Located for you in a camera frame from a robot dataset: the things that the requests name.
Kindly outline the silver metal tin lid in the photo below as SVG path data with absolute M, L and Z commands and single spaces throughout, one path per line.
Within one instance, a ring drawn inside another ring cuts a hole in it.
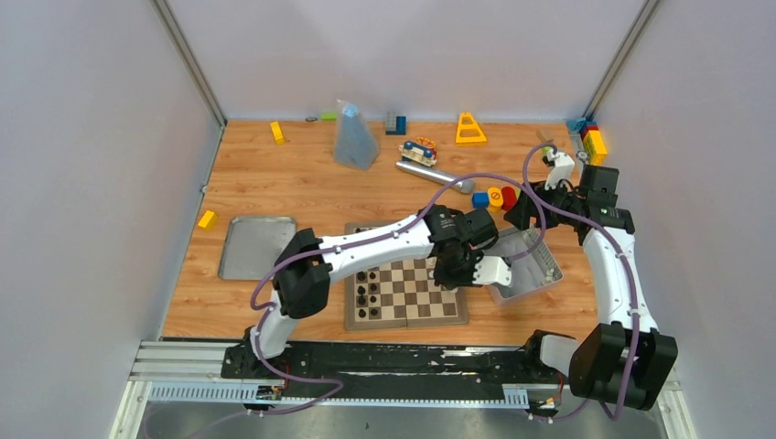
M 221 252 L 219 277 L 226 281 L 261 280 L 295 233 L 296 220 L 291 217 L 233 218 Z

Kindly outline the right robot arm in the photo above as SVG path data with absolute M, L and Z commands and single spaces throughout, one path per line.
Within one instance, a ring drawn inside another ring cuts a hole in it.
M 578 185 L 552 166 L 530 184 L 504 218 L 517 230 L 534 220 L 539 229 L 568 225 L 577 234 L 593 275 L 598 324 L 582 342 L 537 330 L 527 340 L 523 369 L 546 381 L 557 372 L 580 398 L 648 411 L 678 356 L 674 337 L 660 333 L 643 297 L 635 262 L 635 222 L 618 207 L 620 172 L 584 166 Z

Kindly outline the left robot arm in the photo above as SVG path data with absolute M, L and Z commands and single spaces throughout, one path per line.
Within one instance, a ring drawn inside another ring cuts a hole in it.
M 271 299 L 260 322 L 248 332 L 245 366 L 259 378 L 273 376 L 280 354 L 297 324 L 322 311 L 329 288 L 359 272 L 390 262 L 436 261 L 433 281 L 454 289 L 463 286 L 512 283 L 510 265 L 485 249 L 499 236 L 486 210 L 470 213 L 432 204 L 417 214 L 375 229 L 350 235 L 319 237 L 312 229 L 297 232 L 260 284 L 272 285 Z

